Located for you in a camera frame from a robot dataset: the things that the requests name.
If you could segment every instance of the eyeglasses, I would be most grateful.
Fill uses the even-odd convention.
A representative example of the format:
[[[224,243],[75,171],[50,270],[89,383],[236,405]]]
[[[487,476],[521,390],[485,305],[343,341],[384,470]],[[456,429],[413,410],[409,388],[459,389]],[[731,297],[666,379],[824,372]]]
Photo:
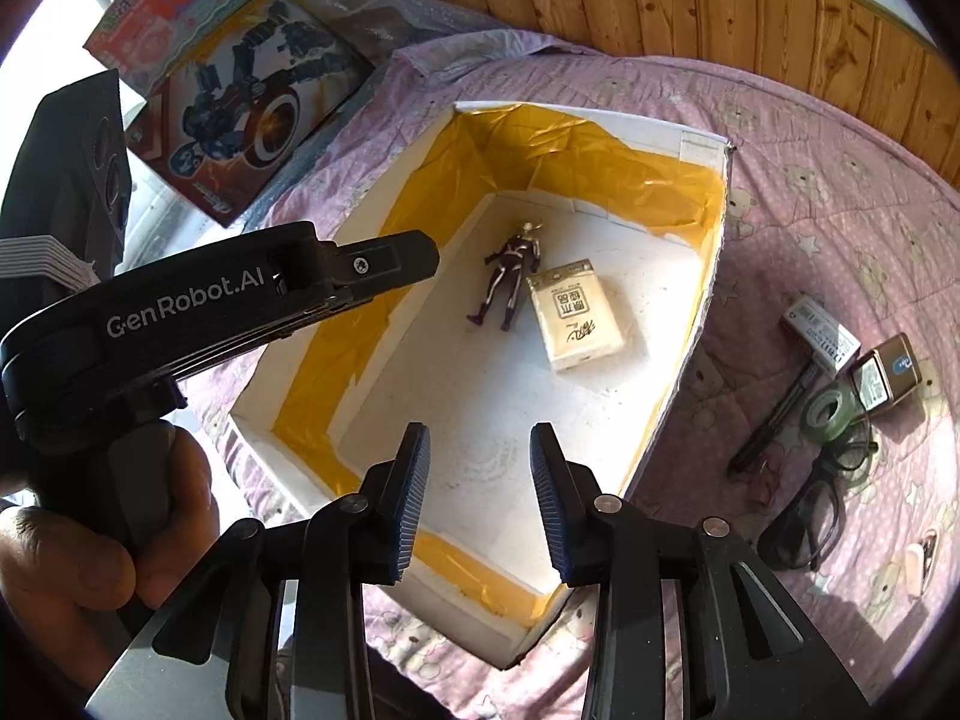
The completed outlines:
[[[847,521],[838,482],[861,471],[875,451],[877,443],[866,418],[823,446],[798,493],[757,541],[757,554],[766,565],[774,570],[820,569],[840,541]]]

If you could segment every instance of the small figurine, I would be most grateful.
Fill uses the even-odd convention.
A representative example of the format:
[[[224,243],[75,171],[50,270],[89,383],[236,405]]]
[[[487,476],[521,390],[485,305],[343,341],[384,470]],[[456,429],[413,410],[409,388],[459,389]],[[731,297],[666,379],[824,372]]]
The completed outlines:
[[[515,312],[517,312],[517,297],[520,295],[520,282],[523,280],[523,266],[527,264],[529,258],[530,271],[535,274],[539,269],[539,241],[531,233],[540,227],[539,224],[525,221],[520,225],[517,233],[507,239],[501,250],[484,257],[485,265],[489,265],[496,260],[496,271],[493,271],[490,278],[487,297],[480,304],[480,310],[467,317],[473,324],[483,324],[483,317],[486,316],[493,302],[493,293],[500,282],[503,281],[504,276],[509,276],[512,279],[510,298],[507,300],[507,312],[503,317],[503,324],[500,328],[505,332],[510,329],[510,323],[514,319]]]

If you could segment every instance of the human hand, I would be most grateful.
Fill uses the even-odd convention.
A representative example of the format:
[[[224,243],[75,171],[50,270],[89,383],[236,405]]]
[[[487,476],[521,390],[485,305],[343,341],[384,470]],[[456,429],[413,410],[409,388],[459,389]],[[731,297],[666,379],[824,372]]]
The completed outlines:
[[[136,594],[159,607],[219,532],[203,448],[176,429],[168,464],[170,522],[136,559],[116,541],[38,507],[0,512],[0,592],[27,637],[75,683],[96,688],[113,664],[83,613]]]

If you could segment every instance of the green tape roll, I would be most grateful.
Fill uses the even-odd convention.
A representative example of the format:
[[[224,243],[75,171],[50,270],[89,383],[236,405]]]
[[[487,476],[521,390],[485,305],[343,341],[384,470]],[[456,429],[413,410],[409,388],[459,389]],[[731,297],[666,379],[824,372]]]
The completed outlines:
[[[800,416],[800,432],[812,442],[829,443],[862,415],[863,409],[853,389],[834,382],[806,401]]]

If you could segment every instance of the pink quilt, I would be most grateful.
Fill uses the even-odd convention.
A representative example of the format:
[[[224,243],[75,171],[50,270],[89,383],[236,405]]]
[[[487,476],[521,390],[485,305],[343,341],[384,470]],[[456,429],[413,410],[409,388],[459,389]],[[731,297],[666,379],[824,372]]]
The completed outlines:
[[[778,327],[795,295],[816,295],[865,348],[909,334],[923,384],[877,418],[880,451],[869,474],[850,480],[842,541],[819,573],[781,575],[868,698],[877,697],[934,623],[960,569],[953,541],[957,193],[867,125],[773,81],[703,62],[611,58],[497,30],[395,53],[373,100],[277,202],[269,223],[308,218],[321,238],[329,236],[397,153],[456,100],[608,108],[717,132],[737,146],[707,325],[635,497],[655,517],[693,524],[718,514],[755,538],[803,482],[816,449],[795,422],[768,450],[770,466],[781,470],[769,508],[725,476],[728,458],[802,365]],[[227,417],[257,356],[197,377],[187,389],[253,509],[275,524],[294,514]],[[943,534],[939,557],[928,591],[914,600],[904,589],[904,546],[930,525]],[[368,641],[459,717],[577,718],[594,604],[592,593],[578,592],[541,643],[506,672],[469,656],[377,589],[366,591]],[[667,654],[668,716],[678,717],[675,640]]]

